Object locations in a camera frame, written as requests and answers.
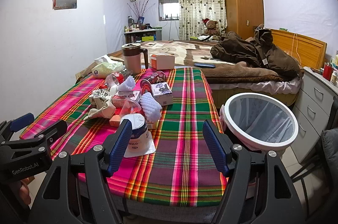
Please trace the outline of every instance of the red santa hat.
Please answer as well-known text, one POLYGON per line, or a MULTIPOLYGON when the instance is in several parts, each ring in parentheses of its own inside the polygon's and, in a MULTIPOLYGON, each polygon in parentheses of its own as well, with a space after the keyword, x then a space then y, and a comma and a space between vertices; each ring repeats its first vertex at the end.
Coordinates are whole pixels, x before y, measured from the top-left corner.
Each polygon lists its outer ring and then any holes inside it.
POLYGON ((204 20, 202 20, 203 23, 207 26, 208 25, 208 22, 210 22, 210 20, 208 18, 205 18, 204 20))

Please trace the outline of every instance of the wooden headboard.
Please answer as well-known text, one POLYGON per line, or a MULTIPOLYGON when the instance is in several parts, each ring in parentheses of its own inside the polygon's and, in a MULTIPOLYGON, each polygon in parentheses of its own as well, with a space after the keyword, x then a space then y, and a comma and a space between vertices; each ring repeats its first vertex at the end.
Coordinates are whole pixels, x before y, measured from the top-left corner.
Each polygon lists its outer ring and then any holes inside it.
POLYGON ((313 67, 320 69, 324 65, 324 57, 326 53, 327 44, 323 41, 310 38, 304 35, 297 34, 294 37, 294 33, 271 29, 273 34, 273 43, 283 49, 287 54, 292 55, 299 60, 296 52, 297 39, 298 39, 298 54, 300 56, 302 67, 313 67))

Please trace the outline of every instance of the mug handle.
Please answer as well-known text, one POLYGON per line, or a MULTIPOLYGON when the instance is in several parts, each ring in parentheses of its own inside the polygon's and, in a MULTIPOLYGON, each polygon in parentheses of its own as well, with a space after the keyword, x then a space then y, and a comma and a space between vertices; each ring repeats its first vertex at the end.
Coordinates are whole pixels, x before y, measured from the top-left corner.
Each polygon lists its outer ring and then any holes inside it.
POLYGON ((143 53, 144 56, 144 65, 146 66, 146 69, 149 68, 149 61, 148 61, 148 50, 146 48, 140 48, 141 53, 143 53))

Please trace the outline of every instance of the mesh laundry hamper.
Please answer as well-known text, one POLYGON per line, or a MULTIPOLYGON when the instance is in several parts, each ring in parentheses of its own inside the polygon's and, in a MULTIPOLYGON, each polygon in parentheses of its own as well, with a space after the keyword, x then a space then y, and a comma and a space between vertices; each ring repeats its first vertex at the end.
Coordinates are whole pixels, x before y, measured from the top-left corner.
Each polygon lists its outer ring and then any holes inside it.
POLYGON ((221 120, 249 149, 281 151, 298 134, 294 114, 280 101, 259 93, 240 93, 222 106, 221 120))

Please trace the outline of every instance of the brown jacket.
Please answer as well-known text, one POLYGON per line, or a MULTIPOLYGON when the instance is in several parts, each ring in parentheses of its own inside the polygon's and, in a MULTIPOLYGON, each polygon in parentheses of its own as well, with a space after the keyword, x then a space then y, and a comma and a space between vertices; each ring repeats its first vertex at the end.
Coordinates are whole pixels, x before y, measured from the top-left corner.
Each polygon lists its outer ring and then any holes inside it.
POLYGON ((226 62, 247 62, 252 67, 273 70, 286 80, 292 80, 300 73, 297 61, 273 44, 270 30, 260 30, 251 42, 242 40, 234 32, 210 49, 212 57, 226 62))

